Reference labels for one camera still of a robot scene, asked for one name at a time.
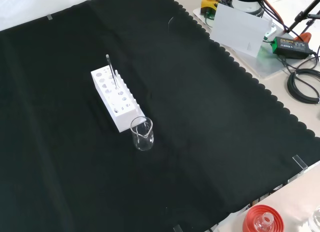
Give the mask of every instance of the white table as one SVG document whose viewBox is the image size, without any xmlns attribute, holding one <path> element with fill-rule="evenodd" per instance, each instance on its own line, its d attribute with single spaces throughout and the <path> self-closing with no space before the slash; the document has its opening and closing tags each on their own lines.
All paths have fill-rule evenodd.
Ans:
<svg viewBox="0 0 320 232">
<path fill-rule="evenodd" d="M 265 198 L 258 205 L 267 205 L 279 212 L 285 232 L 309 232 L 307 220 L 320 206 L 320 165 Z M 219 232 L 241 232 L 248 210 L 218 228 Z"/>
<path fill-rule="evenodd" d="M 201 0 L 176 0 L 181 4 L 186 11 L 193 16 L 193 10 L 199 8 L 201 5 Z M 195 20 L 198 21 L 208 32 L 209 28 L 203 24 L 196 16 L 193 16 Z M 226 47 L 226 50 L 230 53 L 230 56 L 234 58 L 240 66 L 244 67 L 247 72 L 251 73 L 254 78 L 256 76 L 255 71 L 252 71 L 241 59 L 238 58 L 237 54 L 230 48 Z M 259 79 L 259 82 L 265 86 L 266 89 L 270 90 L 271 93 L 277 96 L 278 101 L 284 104 L 284 107 L 289 109 L 291 114 L 297 116 L 298 120 L 303 122 L 309 130 L 315 133 L 315 136 L 320 137 L 320 105 L 314 104 L 304 104 L 296 101 L 287 92 L 287 80 L 289 77 L 289 72 L 283 69 L 283 72 L 278 73 L 274 77 L 269 79 Z M 314 78 L 307 76 L 301 76 L 306 82 L 314 86 L 318 91 L 320 91 L 320 82 Z M 299 89 L 308 96 L 315 97 L 316 95 L 312 90 L 306 85 L 297 82 Z"/>
</svg>

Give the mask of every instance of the black cloth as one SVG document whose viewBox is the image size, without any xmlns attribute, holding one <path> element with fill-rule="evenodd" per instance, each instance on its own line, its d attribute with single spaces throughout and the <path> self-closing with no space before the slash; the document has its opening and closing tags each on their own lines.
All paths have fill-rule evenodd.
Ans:
<svg viewBox="0 0 320 232">
<path fill-rule="evenodd" d="M 91 0 L 0 32 L 3 231 L 202 232 L 320 159 L 319 139 L 173 0 Z M 110 55 L 154 123 L 119 133 Z"/>
</svg>

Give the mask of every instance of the white container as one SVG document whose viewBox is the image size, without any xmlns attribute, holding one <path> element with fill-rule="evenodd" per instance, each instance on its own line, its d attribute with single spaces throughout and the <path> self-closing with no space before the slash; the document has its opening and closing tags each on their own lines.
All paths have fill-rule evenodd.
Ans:
<svg viewBox="0 0 320 232">
<path fill-rule="evenodd" d="M 122 132 L 130 128 L 135 118 L 145 115 L 124 80 L 117 71 L 115 74 L 118 89 L 108 65 L 91 72 L 96 90 L 119 132 Z"/>
</svg>

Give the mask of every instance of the black cable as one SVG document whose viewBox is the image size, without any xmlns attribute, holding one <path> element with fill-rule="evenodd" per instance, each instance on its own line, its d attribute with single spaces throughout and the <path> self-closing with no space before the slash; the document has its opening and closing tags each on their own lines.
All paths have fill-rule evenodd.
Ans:
<svg viewBox="0 0 320 232">
<path fill-rule="evenodd" d="M 296 100 L 305 103 L 305 104 L 320 104 L 320 94 L 314 88 L 312 85 L 309 83 L 303 81 L 302 79 L 298 78 L 298 75 L 311 75 L 311 76 L 316 76 L 320 79 L 320 72 L 315 70 L 314 68 L 317 66 L 318 61 L 319 61 L 319 51 L 320 51 L 320 46 L 317 50 L 317 53 L 314 51 L 312 54 L 314 57 L 307 59 L 306 61 L 302 62 L 298 67 L 293 67 L 292 65 L 288 64 L 286 59 L 283 57 L 280 57 L 282 64 L 286 67 L 286 69 L 290 72 L 288 81 L 287 81 L 287 89 L 289 93 L 294 97 Z M 302 65 L 304 65 L 306 62 L 311 61 L 315 59 L 315 64 L 312 68 L 300 68 Z M 295 69 L 295 71 L 291 71 L 289 67 L 292 67 Z M 304 95 L 297 87 L 295 80 L 298 80 L 305 85 L 309 86 L 316 94 L 317 97 L 309 97 Z"/>
<path fill-rule="evenodd" d="M 207 23 L 207 19 L 209 18 L 209 13 L 206 12 L 205 14 L 206 14 L 206 15 L 204 15 L 204 22 L 205 22 L 205 24 L 206 24 L 209 28 L 212 28 L 212 26 L 210 26 L 210 25 Z"/>
<path fill-rule="evenodd" d="M 274 44 L 275 43 L 274 41 L 265 41 L 265 40 L 262 40 L 262 42 L 269 43 L 269 44 Z"/>
</svg>

